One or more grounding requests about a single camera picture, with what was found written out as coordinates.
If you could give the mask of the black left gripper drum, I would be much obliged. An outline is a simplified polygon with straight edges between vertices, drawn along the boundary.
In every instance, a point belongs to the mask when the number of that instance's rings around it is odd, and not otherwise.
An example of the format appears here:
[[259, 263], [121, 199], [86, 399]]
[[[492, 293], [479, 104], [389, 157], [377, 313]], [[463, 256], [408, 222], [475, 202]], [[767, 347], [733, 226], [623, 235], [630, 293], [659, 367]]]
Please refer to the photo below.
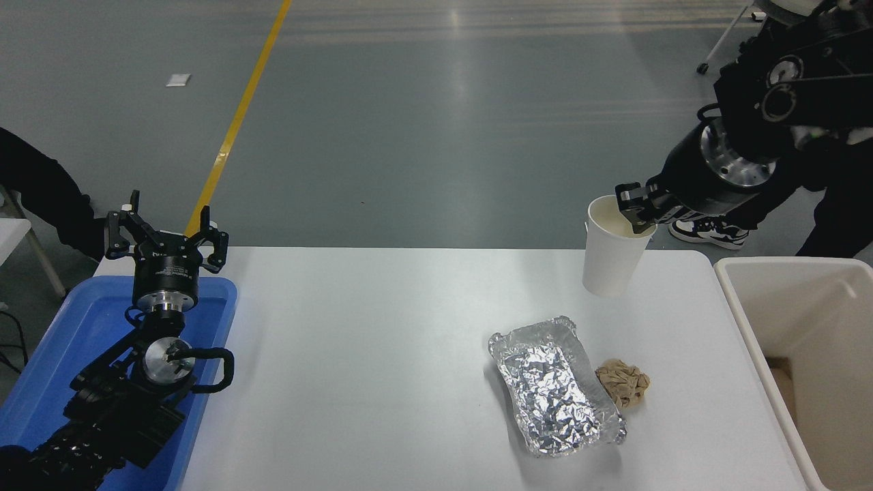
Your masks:
[[202, 261], [200, 252], [157, 252], [149, 243], [141, 243], [134, 249], [134, 298], [160, 291], [196, 297]]

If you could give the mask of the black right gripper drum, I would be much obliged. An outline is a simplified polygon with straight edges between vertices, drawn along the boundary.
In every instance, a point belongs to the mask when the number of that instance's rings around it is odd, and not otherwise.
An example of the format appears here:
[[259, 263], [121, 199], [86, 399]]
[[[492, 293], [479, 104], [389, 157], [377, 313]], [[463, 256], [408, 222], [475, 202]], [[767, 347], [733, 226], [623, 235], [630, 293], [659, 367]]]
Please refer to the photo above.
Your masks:
[[763, 159], [734, 149], [723, 125], [698, 125], [647, 183], [655, 220], [724, 215], [763, 190]]

